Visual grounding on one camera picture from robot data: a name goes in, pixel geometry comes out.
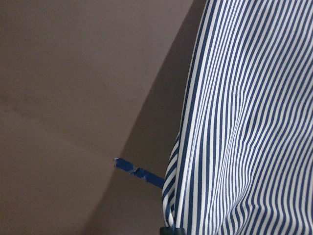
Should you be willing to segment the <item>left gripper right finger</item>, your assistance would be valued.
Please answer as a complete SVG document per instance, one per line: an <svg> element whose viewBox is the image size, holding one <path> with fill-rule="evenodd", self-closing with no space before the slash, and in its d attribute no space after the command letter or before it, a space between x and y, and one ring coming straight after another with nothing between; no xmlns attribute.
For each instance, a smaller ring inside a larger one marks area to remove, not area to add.
<svg viewBox="0 0 313 235"><path fill-rule="evenodd" d="M185 229L184 228L175 228L174 229L174 235L185 235Z"/></svg>

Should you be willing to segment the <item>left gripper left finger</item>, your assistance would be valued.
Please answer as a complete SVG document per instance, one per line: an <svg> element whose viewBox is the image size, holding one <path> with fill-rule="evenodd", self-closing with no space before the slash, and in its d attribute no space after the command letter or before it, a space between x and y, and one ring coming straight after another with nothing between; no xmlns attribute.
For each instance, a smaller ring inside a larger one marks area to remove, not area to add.
<svg viewBox="0 0 313 235"><path fill-rule="evenodd" d="M159 229L159 234L160 235L172 235L173 234L173 230L171 227L161 227Z"/></svg>

